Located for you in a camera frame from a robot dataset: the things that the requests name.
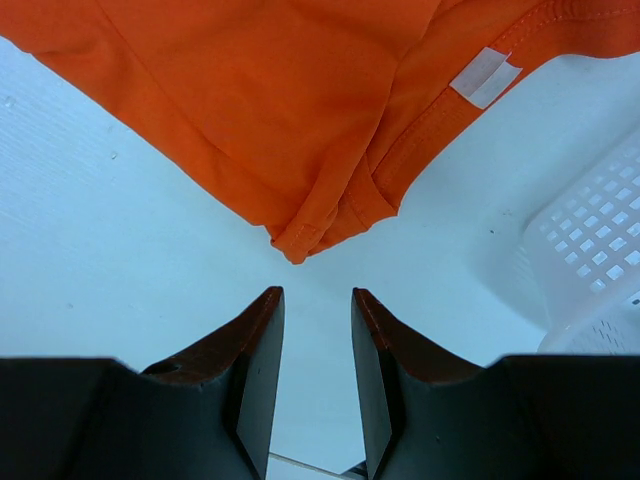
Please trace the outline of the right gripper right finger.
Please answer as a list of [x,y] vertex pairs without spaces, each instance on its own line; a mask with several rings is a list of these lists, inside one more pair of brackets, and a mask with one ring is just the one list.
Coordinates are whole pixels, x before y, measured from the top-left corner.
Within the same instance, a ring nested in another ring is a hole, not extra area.
[[635,479],[635,356],[510,355],[482,367],[352,293],[372,479]]

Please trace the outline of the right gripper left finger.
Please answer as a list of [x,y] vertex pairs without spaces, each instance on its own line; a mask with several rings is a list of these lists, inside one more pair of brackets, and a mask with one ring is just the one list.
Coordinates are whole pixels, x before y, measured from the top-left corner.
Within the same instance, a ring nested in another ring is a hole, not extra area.
[[284,319],[271,287],[141,372],[112,358],[3,359],[2,477],[264,478]]

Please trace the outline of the orange t shirt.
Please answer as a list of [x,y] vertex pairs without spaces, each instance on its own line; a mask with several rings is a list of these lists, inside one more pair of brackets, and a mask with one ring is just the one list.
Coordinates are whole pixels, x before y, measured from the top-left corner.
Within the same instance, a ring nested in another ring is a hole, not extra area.
[[394,216],[482,114],[561,55],[639,49],[635,1],[5,1],[1,34],[294,264]]

